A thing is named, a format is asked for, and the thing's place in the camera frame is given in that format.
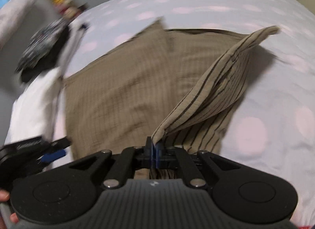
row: gray handle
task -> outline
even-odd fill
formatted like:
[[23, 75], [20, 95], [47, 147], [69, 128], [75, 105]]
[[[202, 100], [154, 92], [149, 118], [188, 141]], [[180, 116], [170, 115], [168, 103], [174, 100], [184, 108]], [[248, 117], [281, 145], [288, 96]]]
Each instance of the gray handle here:
[[9, 204], [6, 202], [0, 203], [0, 212], [1, 212], [1, 216], [2, 216], [3, 221], [4, 221], [5, 225], [7, 226], [7, 229], [11, 229], [13, 227], [14, 223], [12, 223], [10, 220], [10, 216], [11, 216], [12, 212], [11, 212]]

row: blue object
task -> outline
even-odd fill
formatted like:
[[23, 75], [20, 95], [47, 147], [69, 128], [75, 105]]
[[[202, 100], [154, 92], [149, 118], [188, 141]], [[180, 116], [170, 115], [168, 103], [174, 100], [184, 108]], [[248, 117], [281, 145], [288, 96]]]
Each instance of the blue object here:
[[152, 168], [155, 168], [155, 166], [156, 166], [155, 161], [154, 161], [154, 158], [155, 158], [154, 154], [155, 153], [156, 153], [156, 150], [155, 150], [154, 144], [151, 140], [151, 167]]
[[52, 163], [53, 161], [56, 161], [64, 156], [66, 156], [66, 151], [65, 150], [59, 150], [56, 151], [55, 153], [51, 153], [51, 154], [45, 154], [42, 158], [41, 158], [41, 162], [43, 163]]
[[162, 155], [161, 151], [164, 149], [163, 141], [159, 141], [156, 143], [156, 145], [153, 146], [153, 151], [155, 153], [155, 168], [160, 167], [160, 156]]

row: bed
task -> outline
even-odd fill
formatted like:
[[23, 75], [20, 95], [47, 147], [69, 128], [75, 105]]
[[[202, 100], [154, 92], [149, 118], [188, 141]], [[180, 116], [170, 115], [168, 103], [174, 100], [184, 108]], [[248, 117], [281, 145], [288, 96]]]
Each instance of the bed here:
[[[111, 0], [77, 20], [89, 28], [64, 77], [83, 69], [163, 16], [168, 28], [251, 33], [278, 25], [264, 41], [250, 71], [250, 87], [234, 114], [221, 155], [280, 176], [298, 191], [292, 217], [315, 224], [315, 16], [296, 0]], [[54, 140], [67, 135], [61, 91]], [[54, 167], [71, 161], [68, 155]]]

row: metal screw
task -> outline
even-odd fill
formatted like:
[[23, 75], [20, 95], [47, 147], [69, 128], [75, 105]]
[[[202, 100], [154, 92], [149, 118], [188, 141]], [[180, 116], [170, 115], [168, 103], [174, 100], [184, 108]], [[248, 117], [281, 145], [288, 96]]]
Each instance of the metal screw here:
[[111, 153], [111, 150], [101, 150], [102, 153]]
[[119, 186], [119, 182], [116, 179], [107, 179], [103, 182], [103, 185], [108, 189]]
[[192, 179], [190, 181], [190, 184], [193, 186], [193, 187], [203, 187], [206, 185], [206, 181], [204, 181], [203, 179], [201, 178], [195, 178], [195, 179]]

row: brown garment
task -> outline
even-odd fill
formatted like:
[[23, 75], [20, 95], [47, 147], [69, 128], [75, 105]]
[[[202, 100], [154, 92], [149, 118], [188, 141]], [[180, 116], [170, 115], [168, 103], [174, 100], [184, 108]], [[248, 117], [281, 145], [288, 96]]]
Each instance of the brown garment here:
[[218, 151], [247, 87], [250, 50], [278, 32], [164, 30], [158, 20], [66, 80], [74, 158], [153, 143]]

